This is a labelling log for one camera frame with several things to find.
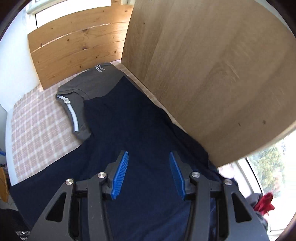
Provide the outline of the grey polo shirt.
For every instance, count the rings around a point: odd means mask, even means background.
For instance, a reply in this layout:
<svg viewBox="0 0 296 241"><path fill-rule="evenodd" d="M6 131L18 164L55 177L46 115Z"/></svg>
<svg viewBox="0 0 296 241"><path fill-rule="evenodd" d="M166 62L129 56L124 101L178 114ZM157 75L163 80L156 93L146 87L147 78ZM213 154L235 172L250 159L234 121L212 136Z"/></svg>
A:
<svg viewBox="0 0 296 241"><path fill-rule="evenodd" d="M91 136L84 114L84 101L107 95L123 76L124 73L111 63L103 63L80 73L58 88L56 100L67 113L77 139L85 141Z"/></svg>

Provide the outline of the navy blue t-shirt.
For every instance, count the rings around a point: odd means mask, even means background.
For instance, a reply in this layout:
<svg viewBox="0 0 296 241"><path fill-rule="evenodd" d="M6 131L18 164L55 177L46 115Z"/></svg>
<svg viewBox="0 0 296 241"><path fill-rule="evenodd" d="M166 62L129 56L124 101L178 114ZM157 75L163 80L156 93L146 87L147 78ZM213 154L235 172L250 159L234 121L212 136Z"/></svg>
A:
<svg viewBox="0 0 296 241"><path fill-rule="evenodd" d="M127 77L105 96L87 100L91 136L43 171L14 185L12 198L29 227L69 178L87 180L127 151L121 192L106 208L115 240L184 240L191 203L178 195L169 156L176 151L193 171L223 184L208 153Z"/></svg>

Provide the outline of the white window frame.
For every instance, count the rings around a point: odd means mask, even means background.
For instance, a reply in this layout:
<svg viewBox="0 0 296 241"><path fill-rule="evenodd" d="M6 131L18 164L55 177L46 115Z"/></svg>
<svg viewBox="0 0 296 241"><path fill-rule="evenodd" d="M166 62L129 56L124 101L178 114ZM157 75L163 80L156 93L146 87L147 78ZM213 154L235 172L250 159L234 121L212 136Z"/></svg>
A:
<svg viewBox="0 0 296 241"><path fill-rule="evenodd" d="M237 181L244 197L273 194L275 207L264 215L270 240L277 240L295 215L295 132L250 156L218 168Z"/></svg>

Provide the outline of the pink plaid table cloth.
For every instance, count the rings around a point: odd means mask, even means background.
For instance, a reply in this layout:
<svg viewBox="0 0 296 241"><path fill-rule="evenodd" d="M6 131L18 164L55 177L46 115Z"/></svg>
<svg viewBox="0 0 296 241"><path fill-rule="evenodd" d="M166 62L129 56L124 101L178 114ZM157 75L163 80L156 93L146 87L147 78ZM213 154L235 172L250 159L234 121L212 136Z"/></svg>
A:
<svg viewBox="0 0 296 241"><path fill-rule="evenodd" d="M160 106L160 102L119 61L107 63L124 73L119 82L128 80ZM75 137L67 113L56 100L58 88L80 73L45 90L38 86L14 105L6 123L6 144L10 148L7 165L11 185L36 175L84 142ZM99 98L84 101L84 114L91 131L89 138L107 138L117 123L117 117L110 111L95 107L94 103Z"/></svg>

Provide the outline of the pine wood slat board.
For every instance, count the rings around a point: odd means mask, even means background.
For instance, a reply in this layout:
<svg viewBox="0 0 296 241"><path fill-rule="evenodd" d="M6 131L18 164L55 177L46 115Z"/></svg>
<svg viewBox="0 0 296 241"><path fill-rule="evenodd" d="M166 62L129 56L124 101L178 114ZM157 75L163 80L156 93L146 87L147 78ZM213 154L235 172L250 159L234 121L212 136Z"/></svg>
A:
<svg viewBox="0 0 296 241"><path fill-rule="evenodd" d="M87 9L60 17L28 34L43 89L93 66L121 59L133 6Z"/></svg>

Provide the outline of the light wooden cabinet panel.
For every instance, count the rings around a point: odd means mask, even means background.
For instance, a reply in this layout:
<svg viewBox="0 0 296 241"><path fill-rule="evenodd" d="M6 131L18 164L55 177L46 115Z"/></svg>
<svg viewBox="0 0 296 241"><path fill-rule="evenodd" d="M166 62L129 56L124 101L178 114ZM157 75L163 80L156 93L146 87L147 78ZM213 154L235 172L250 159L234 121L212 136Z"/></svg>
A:
<svg viewBox="0 0 296 241"><path fill-rule="evenodd" d="M256 1L136 1L121 61L217 166L295 130L295 37Z"/></svg>

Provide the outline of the dark red garment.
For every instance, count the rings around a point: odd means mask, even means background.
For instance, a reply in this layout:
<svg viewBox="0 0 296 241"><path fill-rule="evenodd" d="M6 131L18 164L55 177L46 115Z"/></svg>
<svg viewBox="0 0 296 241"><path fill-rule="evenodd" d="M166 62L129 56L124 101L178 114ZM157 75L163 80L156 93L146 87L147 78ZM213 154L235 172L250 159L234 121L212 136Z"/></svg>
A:
<svg viewBox="0 0 296 241"><path fill-rule="evenodd" d="M273 200L273 194L269 192L259 199L259 201L257 202L257 204L255 204L253 209L259 212L262 216L264 216L269 211L272 211L275 209L275 207L271 204L272 200Z"/></svg>

